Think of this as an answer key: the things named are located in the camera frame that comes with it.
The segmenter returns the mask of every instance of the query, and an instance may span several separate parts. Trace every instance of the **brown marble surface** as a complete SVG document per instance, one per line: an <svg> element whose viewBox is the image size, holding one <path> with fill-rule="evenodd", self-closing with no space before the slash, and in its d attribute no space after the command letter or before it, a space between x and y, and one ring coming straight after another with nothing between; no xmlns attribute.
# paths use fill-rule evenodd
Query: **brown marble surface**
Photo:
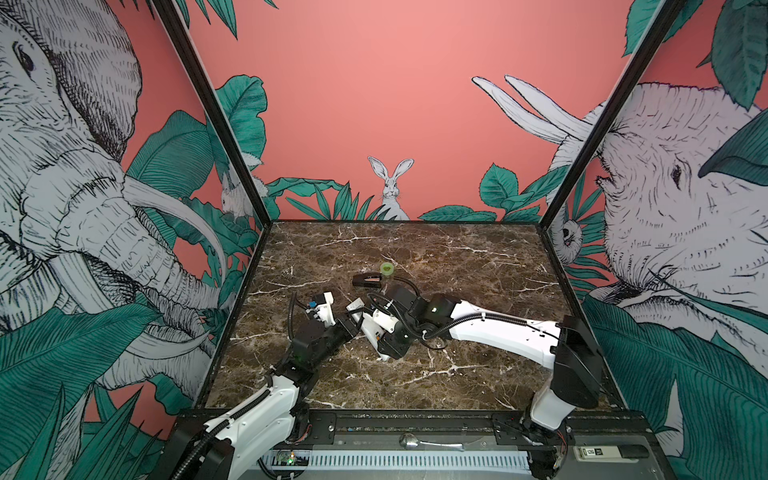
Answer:
<svg viewBox="0 0 768 480"><path fill-rule="evenodd" d="M422 295L454 293L490 310L530 319L569 312L534 227L422 223L277 223L249 287L207 400L232 407L261 387L285 353L286 308L293 290L307 302L330 291L334 311L365 289L353 274L382 262L419 286ZM296 308L297 323L306 321ZM449 342L444 351L415 344L400 360L382 362L361 334L320 371L313 408L520 409L547 377L536 363L500 349Z"/></svg>

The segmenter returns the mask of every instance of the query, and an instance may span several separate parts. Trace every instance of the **elephant tusk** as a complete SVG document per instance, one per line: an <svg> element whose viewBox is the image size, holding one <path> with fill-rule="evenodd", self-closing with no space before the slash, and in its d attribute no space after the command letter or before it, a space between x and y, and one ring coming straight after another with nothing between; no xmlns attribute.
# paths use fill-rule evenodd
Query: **elephant tusk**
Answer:
<svg viewBox="0 0 768 480"><path fill-rule="evenodd" d="M224 248L221 246L219 237L217 237L214 229L210 227L208 222L203 220L203 218L194 210L181 203L179 200L176 200L171 195L164 194L133 177L125 177L123 196L129 204L135 207L154 208L163 213L173 215L179 220L187 222L192 227L195 227L198 232L202 233L216 250L216 255L218 256L219 264L221 265L221 284L219 285L219 288L224 285L224 280L227 278L227 255L224 254Z"/></svg>
<svg viewBox="0 0 768 480"><path fill-rule="evenodd" d="M82 253L64 253L48 261L59 285L87 313L99 313L114 308L101 291Z"/></svg>
<svg viewBox="0 0 768 480"><path fill-rule="evenodd" d="M208 334L203 333L186 342L171 342L159 339L147 332L142 332L141 335L128 345L125 351L142 359L173 359L194 351L206 338L208 338Z"/></svg>

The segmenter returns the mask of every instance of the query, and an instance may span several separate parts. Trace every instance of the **rabbit illustration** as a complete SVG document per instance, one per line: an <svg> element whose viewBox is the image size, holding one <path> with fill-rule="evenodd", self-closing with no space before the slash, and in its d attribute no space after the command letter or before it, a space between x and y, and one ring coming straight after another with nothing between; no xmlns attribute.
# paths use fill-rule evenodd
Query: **rabbit illustration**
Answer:
<svg viewBox="0 0 768 480"><path fill-rule="evenodd" d="M384 207L382 211L389 209L389 212L384 215L382 220L409 220L406 212L402 211L400 204L397 203L397 197L400 196L397 178L413 166L413 159L409 158L400 162L391 177L381 161L376 160L374 157L368 157L368 160L371 162L374 173L384 179L384 194L382 196L382 205Z"/></svg>

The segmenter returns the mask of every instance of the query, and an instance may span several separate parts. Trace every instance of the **pink wall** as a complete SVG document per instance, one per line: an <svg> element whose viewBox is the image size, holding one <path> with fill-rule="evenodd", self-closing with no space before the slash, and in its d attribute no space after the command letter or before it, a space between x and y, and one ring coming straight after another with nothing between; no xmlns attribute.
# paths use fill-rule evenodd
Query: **pink wall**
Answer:
<svg viewBox="0 0 768 480"><path fill-rule="evenodd" d="M631 0L315 0L277 2L279 10L235 0L238 38L189 3L214 87L238 74L264 81L267 143L256 176L350 181L366 198L383 187L368 156L390 173L413 158L398 185L414 220L446 204L489 210L478 186L493 163L514 171L521 189L547 171L556 145L514 125L471 79L511 93L504 75L513 75L582 117L625 66ZM284 197L278 204L280 218L304 217Z"/></svg>

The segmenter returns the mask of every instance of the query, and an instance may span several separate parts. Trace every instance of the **metal spoon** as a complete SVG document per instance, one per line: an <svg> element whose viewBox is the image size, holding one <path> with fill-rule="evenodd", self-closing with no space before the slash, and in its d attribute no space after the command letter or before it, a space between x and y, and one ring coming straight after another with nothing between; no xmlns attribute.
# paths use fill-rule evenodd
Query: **metal spoon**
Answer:
<svg viewBox="0 0 768 480"><path fill-rule="evenodd" d="M464 452L464 444L463 443L432 443L432 442L422 442L419 439L416 438L416 435L413 435L412 433L403 433L400 436L400 446L403 447L406 450L416 450L420 445L432 445L435 447L445 447L447 449L451 450L458 450L459 452Z"/></svg>

